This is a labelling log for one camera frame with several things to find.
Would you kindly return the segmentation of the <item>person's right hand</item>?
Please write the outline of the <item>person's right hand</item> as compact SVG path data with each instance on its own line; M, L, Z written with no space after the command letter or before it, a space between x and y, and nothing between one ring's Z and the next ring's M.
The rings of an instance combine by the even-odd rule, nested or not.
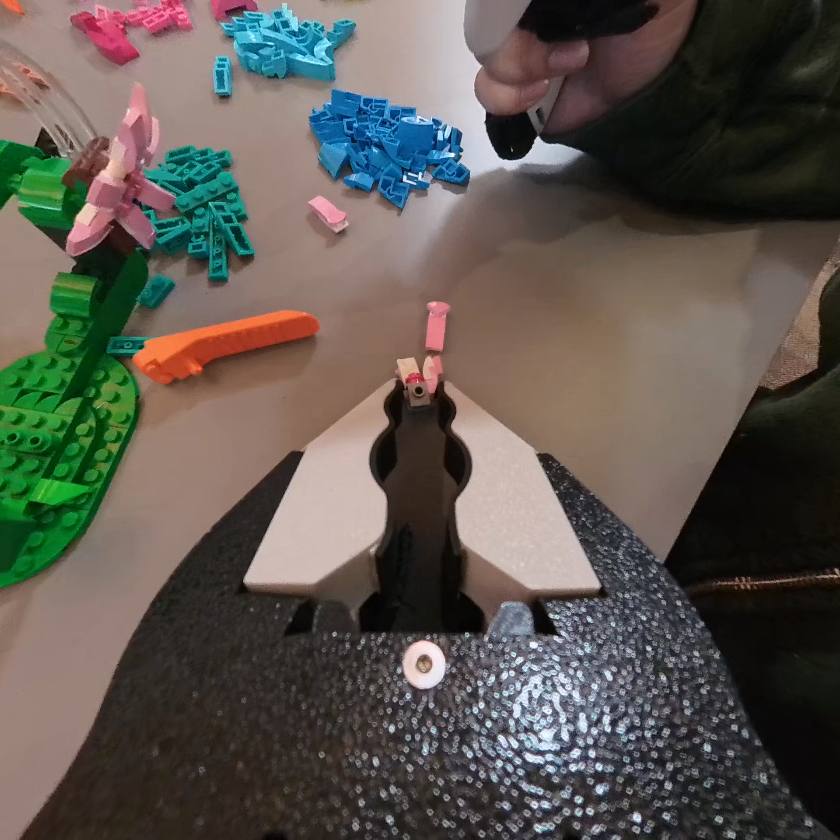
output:
M543 139L603 117L653 82L672 62L696 15L697 1L658 2L658 12L630 34L544 43L515 30L498 52L479 59L475 93L489 113L508 116L538 103L552 79L563 80Z

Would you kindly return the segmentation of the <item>pile of magenta lego bricks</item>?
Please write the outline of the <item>pile of magenta lego bricks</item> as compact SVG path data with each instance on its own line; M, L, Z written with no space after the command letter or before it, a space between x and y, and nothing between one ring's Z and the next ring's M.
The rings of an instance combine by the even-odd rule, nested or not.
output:
M95 3L92 10L71 14L69 21L103 58L118 67L140 57L130 39L132 30L142 30L151 36L193 30L192 17L183 1L131 1L127 10Z

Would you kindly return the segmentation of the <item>pile of teal lego bricks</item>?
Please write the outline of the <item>pile of teal lego bricks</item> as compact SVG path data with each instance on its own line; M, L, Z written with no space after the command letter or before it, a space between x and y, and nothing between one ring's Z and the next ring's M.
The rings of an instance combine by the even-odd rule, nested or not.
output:
M184 145L168 150L162 162L143 171L149 182L175 197L168 211L141 205L155 234L152 251L203 261L207 278L214 284L228 280L229 256L255 256L245 231L247 209L232 165L230 150Z

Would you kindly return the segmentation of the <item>green lego plant model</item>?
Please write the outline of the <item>green lego plant model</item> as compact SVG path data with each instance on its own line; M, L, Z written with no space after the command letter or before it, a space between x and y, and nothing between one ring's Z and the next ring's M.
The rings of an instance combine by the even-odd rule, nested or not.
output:
M144 171L160 134L135 82L114 138L92 138L74 161L2 142L2 206L14 196L73 260L52 283L44 348L2 369L2 587L45 571L87 530L136 427L137 381L108 345L150 278L143 207L175 200Z

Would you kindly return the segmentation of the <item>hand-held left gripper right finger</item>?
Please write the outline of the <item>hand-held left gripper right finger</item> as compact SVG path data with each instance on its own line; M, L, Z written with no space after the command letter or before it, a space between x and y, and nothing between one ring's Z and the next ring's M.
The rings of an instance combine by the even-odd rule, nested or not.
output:
M439 388L446 504L444 615L459 632L488 630L509 603L529 621L541 601L598 597L589 561L537 451L451 383Z

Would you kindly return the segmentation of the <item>salmon lego piece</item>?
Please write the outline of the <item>salmon lego piece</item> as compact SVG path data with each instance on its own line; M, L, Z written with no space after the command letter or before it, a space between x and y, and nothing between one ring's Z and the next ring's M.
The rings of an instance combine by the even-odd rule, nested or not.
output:
M2 65L1 95L3 97L23 102L34 91L48 89L50 89L49 82L27 65L17 61Z

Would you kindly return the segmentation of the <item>small grey pink lego assembly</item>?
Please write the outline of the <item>small grey pink lego assembly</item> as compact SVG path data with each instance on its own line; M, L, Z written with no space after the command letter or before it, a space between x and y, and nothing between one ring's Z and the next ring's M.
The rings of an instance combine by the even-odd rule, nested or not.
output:
M406 404L411 408L433 405L444 388L444 366L440 353L432 352L422 363L414 357L396 360L395 378L402 385Z

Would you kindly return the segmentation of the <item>person's green jacket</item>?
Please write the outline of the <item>person's green jacket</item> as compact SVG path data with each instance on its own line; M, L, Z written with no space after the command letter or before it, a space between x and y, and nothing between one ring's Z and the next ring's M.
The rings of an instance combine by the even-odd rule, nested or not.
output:
M710 629L763 746L837 837L837 271L818 319L815 369L757 391L666 566Z

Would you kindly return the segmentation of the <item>pile of blue lego bricks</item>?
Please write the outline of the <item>pile of blue lego bricks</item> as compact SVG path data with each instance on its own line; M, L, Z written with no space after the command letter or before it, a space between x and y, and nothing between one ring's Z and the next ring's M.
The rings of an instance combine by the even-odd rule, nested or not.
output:
M308 117L318 141L318 161L349 189L378 192L402 211L414 193L432 182L467 187L463 133L415 108L340 89Z

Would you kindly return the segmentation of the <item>person's right forearm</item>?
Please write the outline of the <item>person's right forearm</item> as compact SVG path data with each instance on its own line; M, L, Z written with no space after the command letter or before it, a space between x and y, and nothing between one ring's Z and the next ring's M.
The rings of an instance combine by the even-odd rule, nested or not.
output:
M839 2L700 2L656 80L543 138L672 209L838 219Z

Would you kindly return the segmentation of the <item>pink and white lego piece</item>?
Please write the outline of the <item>pink and white lego piece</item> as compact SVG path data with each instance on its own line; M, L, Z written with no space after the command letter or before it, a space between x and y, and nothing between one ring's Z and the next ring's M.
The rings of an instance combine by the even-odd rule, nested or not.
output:
M324 196L313 197L309 200L308 206L318 220L335 234L342 233L350 224L348 214Z

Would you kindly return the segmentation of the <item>orange lego brick separator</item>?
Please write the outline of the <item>orange lego brick separator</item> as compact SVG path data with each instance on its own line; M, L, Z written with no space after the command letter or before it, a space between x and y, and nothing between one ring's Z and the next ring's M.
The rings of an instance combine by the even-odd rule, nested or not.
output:
M149 339L133 363L153 382L168 385L201 374L209 362L307 339L319 331L319 320L307 312L274 311Z

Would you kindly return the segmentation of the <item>pile of cyan lego bricks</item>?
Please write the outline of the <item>pile of cyan lego bricks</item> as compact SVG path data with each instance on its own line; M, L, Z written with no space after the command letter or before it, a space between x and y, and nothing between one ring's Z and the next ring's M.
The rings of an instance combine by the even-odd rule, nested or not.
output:
M239 65L249 73L335 81L335 52L354 36L357 24L344 18L326 28L321 21L298 18L282 4L267 13L245 10L219 26L232 42Z

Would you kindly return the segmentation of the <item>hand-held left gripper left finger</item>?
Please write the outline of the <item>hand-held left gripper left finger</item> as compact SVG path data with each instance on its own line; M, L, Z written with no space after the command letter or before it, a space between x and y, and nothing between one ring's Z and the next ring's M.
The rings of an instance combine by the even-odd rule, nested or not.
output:
M247 592L341 602L352 615L378 588L375 550L386 494L371 450L389 425L395 381L368 395L303 450L243 580Z

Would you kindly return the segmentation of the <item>transparent plastic arc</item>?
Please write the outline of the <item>transparent plastic arc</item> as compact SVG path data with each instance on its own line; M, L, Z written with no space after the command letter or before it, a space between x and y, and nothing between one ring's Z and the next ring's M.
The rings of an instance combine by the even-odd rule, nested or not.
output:
M22 102L1 95L2 121L18 115L34 120L46 137L44 144L48 152L70 161L76 160L98 135L88 116L53 73L8 39L2 38L1 69L2 65L12 61L36 70L49 82L50 89L34 91Z

